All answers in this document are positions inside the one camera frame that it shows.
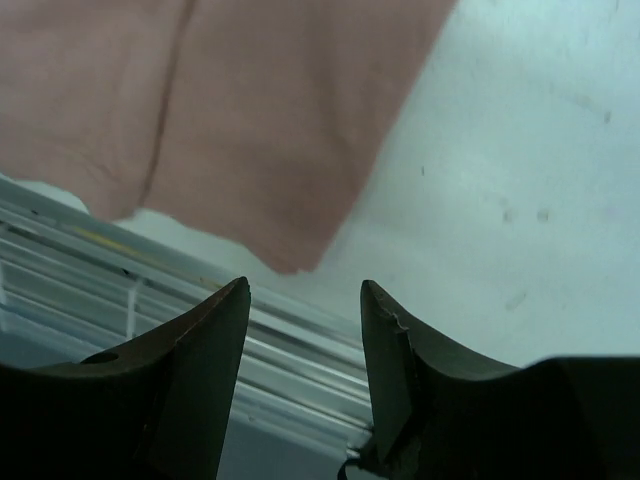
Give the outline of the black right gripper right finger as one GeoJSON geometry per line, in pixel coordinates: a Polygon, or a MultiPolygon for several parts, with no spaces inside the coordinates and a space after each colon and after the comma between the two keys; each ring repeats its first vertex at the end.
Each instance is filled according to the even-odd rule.
{"type": "Polygon", "coordinates": [[[363,470],[386,479],[635,479],[639,361],[555,357],[519,368],[360,292],[371,399],[363,470]]]}

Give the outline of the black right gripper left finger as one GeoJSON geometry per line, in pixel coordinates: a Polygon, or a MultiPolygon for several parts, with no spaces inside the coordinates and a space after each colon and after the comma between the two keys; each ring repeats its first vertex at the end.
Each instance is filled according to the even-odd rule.
{"type": "Polygon", "coordinates": [[[5,479],[212,479],[246,337],[237,278],[79,363],[1,369],[5,479]]]}

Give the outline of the dusty pink t-shirt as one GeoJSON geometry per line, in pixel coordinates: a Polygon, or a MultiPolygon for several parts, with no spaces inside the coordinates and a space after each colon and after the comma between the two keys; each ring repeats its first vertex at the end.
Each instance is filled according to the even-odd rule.
{"type": "Polygon", "coordinates": [[[450,1],[5,1],[1,171],[320,263],[450,1]]]}

